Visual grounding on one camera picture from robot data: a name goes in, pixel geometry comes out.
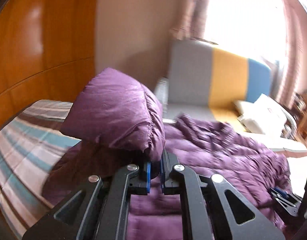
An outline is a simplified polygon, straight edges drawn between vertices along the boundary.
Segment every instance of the mattress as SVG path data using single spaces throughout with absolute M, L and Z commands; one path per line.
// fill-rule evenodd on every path
M 0 130 L 0 209 L 18 239 L 53 207 L 41 196 L 44 181 L 80 141 L 59 132 L 71 106 L 40 100 Z

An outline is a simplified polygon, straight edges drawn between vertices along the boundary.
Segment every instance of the wall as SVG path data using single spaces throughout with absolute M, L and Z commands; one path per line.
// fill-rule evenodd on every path
M 303 38 L 303 64 L 300 70 L 300 80 L 297 92 L 303 92 L 307 89 L 307 13 L 298 0 L 289 0 L 290 5 L 294 8 L 301 24 Z
M 0 125 L 39 99 L 74 101 L 95 75 L 96 0 L 9 0 L 0 13 Z
M 96 72 L 119 69 L 154 89 L 167 74 L 170 34 L 180 0 L 98 0 Z

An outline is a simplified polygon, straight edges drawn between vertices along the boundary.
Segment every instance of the curtain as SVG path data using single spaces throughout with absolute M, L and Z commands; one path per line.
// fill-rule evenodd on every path
M 183 0 L 178 23 L 171 29 L 177 40 L 203 39 L 208 0 Z
M 284 3 L 286 20 L 286 54 L 280 70 L 277 93 L 274 99 L 288 108 L 292 107 L 302 66 L 302 33 L 298 16 L 288 0 Z

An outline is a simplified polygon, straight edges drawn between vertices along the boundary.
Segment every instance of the multicolored sofa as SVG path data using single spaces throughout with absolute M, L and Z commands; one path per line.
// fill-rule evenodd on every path
M 200 120 L 231 123 L 244 131 L 237 120 L 233 101 L 255 102 L 268 95 L 270 68 L 250 58 L 224 51 L 202 41 L 175 41 L 168 78 L 155 94 L 164 105 L 164 118 L 187 113 Z

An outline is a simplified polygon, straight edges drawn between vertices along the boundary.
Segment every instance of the quilted fabric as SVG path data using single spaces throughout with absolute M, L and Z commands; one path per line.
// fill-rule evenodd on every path
M 166 150 L 198 174 L 223 175 L 278 228 L 284 223 L 271 207 L 270 187 L 291 191 L 284 155 L 234 132 L 227 123 L 204 122 L 181 116 L 175 126 L 165 125 Z M 149 196 L 132 195 L 127 239 L 182 239 L 179 196 L 164 196 L 159 178 L 151 181 Z
M 77 96 L 60 131 L 113 149 L 140 150 L 159 161 L 165 143 L 162 113 L 147 87 L 106 68 Z

